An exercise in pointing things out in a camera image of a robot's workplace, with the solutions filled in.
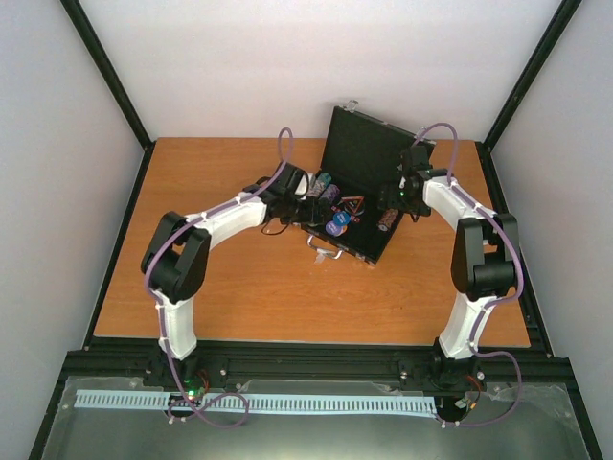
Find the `blue chip stack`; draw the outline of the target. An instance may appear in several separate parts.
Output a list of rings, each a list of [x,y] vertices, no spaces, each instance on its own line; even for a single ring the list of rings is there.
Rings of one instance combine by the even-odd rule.
[[[327,188],[331,182],[331,176],[327,172],[321,172],[317,178],[315,184],[324,188]]]

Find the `black poker set case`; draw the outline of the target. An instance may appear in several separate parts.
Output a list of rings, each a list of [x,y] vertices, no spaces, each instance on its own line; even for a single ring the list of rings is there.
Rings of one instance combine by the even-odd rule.
[[[399,185],[402,174],[413,166],[431,167],[430,157],[435,143],[416,140],[417,135],[390,125],[370,115],[338,105],[332,110],[329,131],[320,162],[321,172],[331,176],[330,184],[339,187],[340,195],[330,205],[330,221],[335,213],[345,212],[339,204],[343,196],[364,196],[365,212],[359,223],[343,226],[343,233],[335,237],[326,232],[326,224],[302,225],[312,238],[335,247],[327,256],[335,258],[347,253],[374,265],[394,235],[402,217],[400,213],[389,232],[381,232],[377,223],[382,214],[377,208],[379,187],[386,182]]]

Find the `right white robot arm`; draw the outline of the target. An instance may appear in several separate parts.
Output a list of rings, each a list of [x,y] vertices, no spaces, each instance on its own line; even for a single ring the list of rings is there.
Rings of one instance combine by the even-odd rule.
[[[523,290],[517,221],[478,202],[447,169],[433,168],[423,146],[402,151],[398,169],[399,180],[380,188],[384,215],[407,214],[417,221],[435,212],[455,232],[455,302],[427,371],[435,387],[451,389],[474,378],[479,341],[494,308]]]

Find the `triangular all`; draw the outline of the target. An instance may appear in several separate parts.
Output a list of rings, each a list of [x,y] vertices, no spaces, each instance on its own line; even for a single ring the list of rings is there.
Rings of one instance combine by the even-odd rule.
[[[365,212],[365,197],[362,195],[343,196],[339,204],[345,212],[353,216],[361,216]]]

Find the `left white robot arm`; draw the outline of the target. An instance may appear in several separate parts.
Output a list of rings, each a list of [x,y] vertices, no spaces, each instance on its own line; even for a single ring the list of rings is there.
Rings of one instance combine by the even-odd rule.
[[[158,311],[159,346],[170,356],[165,372],[176,384],[189,385],[199,374],[199,362],[190,356],[197,342],[193,303],[204,283],[211,250],[272,219],[283,225],[331,220],[329,202],[308,194],[311,181],[310,173],[282,162],[272,176],[260,178],[207,211],[186,216],[168,212],[161,217],[141,271]]]

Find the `blue small blind button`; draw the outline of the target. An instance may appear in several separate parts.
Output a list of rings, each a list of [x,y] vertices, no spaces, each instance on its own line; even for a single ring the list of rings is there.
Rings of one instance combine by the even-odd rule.
[[[348,213],[341,211],[334,214],[332,221],[335,225],[343,227],[348,225],[352,219]]]

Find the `orange big blind button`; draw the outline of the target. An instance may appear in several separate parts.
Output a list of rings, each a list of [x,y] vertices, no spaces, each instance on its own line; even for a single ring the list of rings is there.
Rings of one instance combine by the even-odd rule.
[[[339,226],[333,221],[330,221],[326,224],[326,232],[330,235],[338,237],[343,233],[343,226]]]

